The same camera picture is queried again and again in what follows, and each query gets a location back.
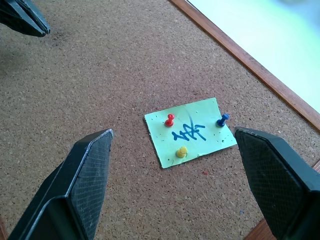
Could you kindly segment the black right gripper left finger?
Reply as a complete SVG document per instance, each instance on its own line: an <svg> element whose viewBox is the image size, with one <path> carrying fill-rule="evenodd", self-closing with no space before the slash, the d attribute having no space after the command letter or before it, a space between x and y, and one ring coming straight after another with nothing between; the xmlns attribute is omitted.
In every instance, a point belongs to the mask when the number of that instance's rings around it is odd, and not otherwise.
<svg viewBox="0 0 320 240"><path fill-rule="evenodd" d="M93 240L105 200L114 133L78 140L43 181L8 240Z"/></svg>

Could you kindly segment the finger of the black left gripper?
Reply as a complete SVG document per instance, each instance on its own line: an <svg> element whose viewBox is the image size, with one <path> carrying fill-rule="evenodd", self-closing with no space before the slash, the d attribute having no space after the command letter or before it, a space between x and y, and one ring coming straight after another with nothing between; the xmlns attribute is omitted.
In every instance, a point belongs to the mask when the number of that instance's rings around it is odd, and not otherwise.
<svg viewBox="0 0 320 240"><path fill-rule="evenodd" d="M19 5L45 34L51 32L50 25L32 0L19 0Z"/></svg>
<svg viewBox="0 0 320 240"><path fill-rule="evenodd" d="M0 24L28 36L41 38L47 35L28 16L19 0L0 0Z"/></svg>

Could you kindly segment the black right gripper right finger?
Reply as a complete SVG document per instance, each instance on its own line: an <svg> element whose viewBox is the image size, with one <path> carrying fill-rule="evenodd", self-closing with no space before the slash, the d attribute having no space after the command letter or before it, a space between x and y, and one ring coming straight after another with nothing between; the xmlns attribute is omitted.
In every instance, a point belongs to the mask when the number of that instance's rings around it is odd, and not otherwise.
<svg viewBox="0 0 320 240"><path fill-rule="evenodd" d="M320 240L320 173L281 137L237 127L250 190L277 240Z"/></svg>

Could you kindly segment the blue push pin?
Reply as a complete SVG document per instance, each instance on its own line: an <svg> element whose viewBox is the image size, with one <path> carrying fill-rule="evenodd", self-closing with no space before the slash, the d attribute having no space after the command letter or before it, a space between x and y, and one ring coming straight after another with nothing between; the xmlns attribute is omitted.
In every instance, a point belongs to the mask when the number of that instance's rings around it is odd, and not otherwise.
<svg viewBox="0 0 320 240"><path fill-rule="evenodd" d="M230 118L230 116L229 116L227 113L224 113L224 114L221 116L221 118L216 121L216 125L217 125L218 127L221 127L221 128L224 127L226 120L228 120L229 118Z"/></svg>

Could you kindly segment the green paper note blue scribble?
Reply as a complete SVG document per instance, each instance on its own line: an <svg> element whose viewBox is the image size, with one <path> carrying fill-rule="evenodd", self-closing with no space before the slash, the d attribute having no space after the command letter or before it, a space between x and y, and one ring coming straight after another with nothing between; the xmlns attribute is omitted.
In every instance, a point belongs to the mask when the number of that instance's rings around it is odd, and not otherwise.
<svg viewBox="0 0 320 240"><path fill-rule="evenodd" d="M165 126L168 114L174 114L171 127ZM236 145L228 126L216 125L221 116L214 97L145 114L160 166L170 168ZM176 157L180 147L187 147L185 158Z"/></svg>

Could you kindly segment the yellow push pin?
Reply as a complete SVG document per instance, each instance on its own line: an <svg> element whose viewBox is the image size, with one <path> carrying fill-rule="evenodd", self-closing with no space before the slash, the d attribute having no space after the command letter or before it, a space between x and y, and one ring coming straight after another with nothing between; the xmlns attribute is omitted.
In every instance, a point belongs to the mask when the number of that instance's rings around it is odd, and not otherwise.
<svg viewBox="0 0 320 240"><path fill-rule="evenodd" d="M177 158L183 159L187 156L187 153L188 153L187 147L182 146L176 151L175 155Z"/></svg>

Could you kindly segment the red push pin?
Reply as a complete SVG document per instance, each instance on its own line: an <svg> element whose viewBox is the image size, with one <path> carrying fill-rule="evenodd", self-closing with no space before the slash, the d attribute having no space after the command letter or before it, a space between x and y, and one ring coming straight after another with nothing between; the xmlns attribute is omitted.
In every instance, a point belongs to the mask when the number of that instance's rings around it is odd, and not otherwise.
<svg viewBox="0 0 320 240"><path fill-rule="evenodd" d="M167 120L164 122L166 127L172 127L174 125L174 114L170 113L167 115Z"/></svg>

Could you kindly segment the cork board with wooden frame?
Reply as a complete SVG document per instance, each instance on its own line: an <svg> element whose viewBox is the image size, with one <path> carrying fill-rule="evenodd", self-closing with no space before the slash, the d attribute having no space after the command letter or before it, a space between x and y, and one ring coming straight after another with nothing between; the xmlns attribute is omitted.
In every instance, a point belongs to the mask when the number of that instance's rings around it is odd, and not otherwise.
<svg viewBox="0 0 320 240"><path fill-rule="evenodd" d="M37 38L0 24L0 215L10 233L83 137L112 129L95 240L242 240L263 218L237 146L161 169L144 116L216 98L227 125L320 134L167 0L34 0Z"/></svg>

